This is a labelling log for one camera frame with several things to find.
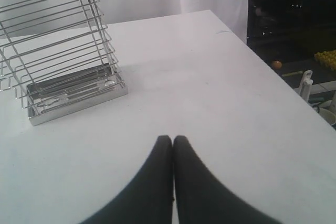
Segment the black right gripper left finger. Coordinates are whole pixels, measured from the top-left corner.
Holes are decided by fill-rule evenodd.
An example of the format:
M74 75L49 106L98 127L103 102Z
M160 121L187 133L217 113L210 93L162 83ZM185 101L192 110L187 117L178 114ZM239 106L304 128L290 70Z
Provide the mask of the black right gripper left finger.
M107 205L83 223L172 223L173 145L159 136L143 166Z

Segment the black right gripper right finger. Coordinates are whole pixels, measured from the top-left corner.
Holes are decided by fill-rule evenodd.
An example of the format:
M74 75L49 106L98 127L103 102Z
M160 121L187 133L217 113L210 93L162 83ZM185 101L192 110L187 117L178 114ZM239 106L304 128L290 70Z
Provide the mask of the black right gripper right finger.
M173 163L179 223L280 223L225 187L185 136L174 139Z

